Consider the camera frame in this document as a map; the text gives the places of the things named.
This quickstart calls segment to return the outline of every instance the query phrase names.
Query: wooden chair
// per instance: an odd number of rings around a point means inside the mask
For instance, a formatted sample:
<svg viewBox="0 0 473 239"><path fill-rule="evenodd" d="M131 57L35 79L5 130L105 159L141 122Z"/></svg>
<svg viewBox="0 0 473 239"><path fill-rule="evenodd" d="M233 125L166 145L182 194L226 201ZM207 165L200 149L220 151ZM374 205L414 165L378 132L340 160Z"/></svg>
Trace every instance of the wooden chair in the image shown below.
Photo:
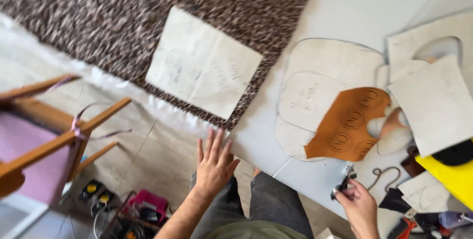
<svg viewBox="0 0 473 239"><path fill-rule="evenodd" d="M31 97L77 79L64 75L0 93L0 197L18 190L46 205L56 203L67 182L117 144L81 162L92 131L130 103L129 97L88 122L78 120L80 136L71 131L74 116Z"/></svg>

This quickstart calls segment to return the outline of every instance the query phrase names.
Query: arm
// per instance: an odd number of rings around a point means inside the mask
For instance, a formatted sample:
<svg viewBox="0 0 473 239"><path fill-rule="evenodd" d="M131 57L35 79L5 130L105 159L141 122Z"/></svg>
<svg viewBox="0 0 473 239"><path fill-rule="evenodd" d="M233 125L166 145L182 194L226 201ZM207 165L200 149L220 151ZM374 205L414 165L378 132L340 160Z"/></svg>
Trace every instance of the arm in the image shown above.
<svg viewBox="0 0 473 239"><path fill-rule="evenodd" d="M359 182L350 180L353 186L335 192L335 197L345 209L352 231L357 239L379 239L375 198Z"/></svg>
<svg viewBox="0 0 473 239"><path fill-rule="evenodd" d="M209 130L205 152L197 140L197 181L177 211L155 236L155 239L188 239L217 193L225 186L240 160L230 154L231 141L222 151L223 130L217 136Z"/></svg>

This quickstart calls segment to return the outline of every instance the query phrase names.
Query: gray pants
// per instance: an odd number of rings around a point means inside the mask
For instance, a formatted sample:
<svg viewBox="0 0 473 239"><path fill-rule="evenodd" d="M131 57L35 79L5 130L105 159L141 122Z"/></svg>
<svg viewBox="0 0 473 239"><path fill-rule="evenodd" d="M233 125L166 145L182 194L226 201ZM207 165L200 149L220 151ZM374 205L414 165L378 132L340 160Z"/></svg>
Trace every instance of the gray pants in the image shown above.
<svg viewBox="0 0 473 239"><path fill-rule="evenodd" d="M191 190L195 182L196 173L191 176ZM260 172L251 181L249 219L243 214L237 179L232 176L204 213L191 239L203 239L206 234L219 227L243 221L278 223L314 239L297 192L264 172Z"/></svg>

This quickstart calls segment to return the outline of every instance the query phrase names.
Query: pink chair seat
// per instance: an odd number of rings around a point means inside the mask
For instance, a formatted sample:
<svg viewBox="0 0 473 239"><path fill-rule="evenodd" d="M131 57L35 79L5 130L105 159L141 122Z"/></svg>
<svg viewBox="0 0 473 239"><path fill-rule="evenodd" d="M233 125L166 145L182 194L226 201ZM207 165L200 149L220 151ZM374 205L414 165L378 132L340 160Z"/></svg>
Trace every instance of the pink chair seat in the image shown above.
<svg viewBox="0 0 473 239"><path fill-rule="evenodd" d="M0 159L9 162L57 137L43 127L9 112L0 112ZM23 170L25 183L18 190L48 205L57 202L74 162L75 148L66 146Z"/></svg>

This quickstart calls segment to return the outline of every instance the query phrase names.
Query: person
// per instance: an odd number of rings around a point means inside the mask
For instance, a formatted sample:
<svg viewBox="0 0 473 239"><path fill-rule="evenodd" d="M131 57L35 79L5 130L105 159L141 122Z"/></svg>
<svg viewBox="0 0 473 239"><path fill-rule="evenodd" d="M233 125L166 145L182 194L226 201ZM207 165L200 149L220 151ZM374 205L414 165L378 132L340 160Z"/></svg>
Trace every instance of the person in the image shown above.
<svg viewBox="0 0 473 239"><path fill-rule="evenodd" d="M232 141L223 148L224 131L210 129L197 141L197 171L184 202L155 239L314 239L307 215L295 190L255 168L251 185L250 218L243 214L237 179L240 160L231 154ZM379 239L374 198L357 181L336 192L357 239Z"/></svg>

